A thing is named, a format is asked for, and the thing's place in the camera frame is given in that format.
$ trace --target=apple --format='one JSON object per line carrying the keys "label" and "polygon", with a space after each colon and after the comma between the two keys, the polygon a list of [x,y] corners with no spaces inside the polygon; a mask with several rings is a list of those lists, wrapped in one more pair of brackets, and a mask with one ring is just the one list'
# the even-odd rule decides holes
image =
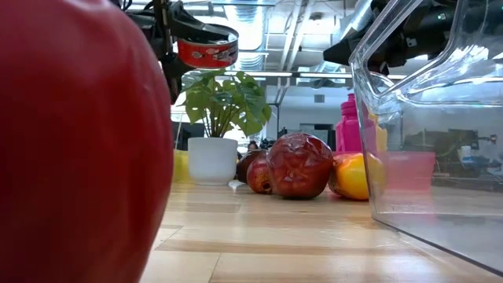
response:
{"label": "apple", "polygon": [[267,150],[265,149],[255,149],[244,154],[244,156],[239,160],[236,166],[237,180],[239,182],[247,183],[246,174],[248,173],[248,167],[257,158],[266,157],[266,154]]}
{"label": "apple", "polygon": [[258,158],[251,162],[246,174],[248,186],[256,193],[271,194],[272,188],[269,179],[269,168],[265,158]]}
{"label": "apple", "polygon": [[273,193],[288,199],[320,195],[332,172],[332,150],[306,133],[286,134],[267,154]]}

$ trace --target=potted plant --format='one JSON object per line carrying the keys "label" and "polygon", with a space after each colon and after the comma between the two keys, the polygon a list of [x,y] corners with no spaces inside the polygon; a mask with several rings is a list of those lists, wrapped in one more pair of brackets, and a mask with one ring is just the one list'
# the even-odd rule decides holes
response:
{"label": "potted plant", "polygon": [[202,122],[207,135],[189,139],[189,173],[199,185],[227,185],[236,174],[237,141],[224,138],[225,133],[238,127],[245,136],[256,134],[272,112],[253,77],[237,72],[218,81],[225,71],[202,73],[184,89],[190,122]]}

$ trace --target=yellow fruit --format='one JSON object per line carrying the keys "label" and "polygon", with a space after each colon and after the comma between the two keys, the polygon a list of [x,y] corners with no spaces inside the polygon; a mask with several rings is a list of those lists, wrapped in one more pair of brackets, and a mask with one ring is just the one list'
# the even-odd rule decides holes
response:
{"label": "yellow fruit", "polygon": [[[384,184],[384,166],[375,156],[368,154],[369,173],[374,191]],[[365,175],[363,154],[344,154],[334,157],[334,172],[330,189],[351,200],[368,200],[369,189]]]}

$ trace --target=pink bottle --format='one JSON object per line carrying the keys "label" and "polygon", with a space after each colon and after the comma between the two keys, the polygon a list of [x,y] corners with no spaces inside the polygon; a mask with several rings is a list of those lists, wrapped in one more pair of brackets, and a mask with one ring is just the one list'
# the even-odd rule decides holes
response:
{"label": "pink bottle", "polygon": [[[340,106],[342,119],[336,125],[336,147],[337,152],[357,152],[362,151],[362,140],[360,138],[360,126],[356,114],[356,100],[354,94],[347,95],[347,101]],[[369,119],[369,114],[364,109],[364,131],[367,149],[374,153],[376,151],[376,126],[374,121]]]}

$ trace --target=desk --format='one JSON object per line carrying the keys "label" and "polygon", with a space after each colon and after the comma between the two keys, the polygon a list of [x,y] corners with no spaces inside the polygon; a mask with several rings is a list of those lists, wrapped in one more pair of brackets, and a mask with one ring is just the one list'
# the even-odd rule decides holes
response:
{"label": "desk", "polygon": [[368,203],[230,185],[172,186],[141,283],[503,282],[382,227]]}

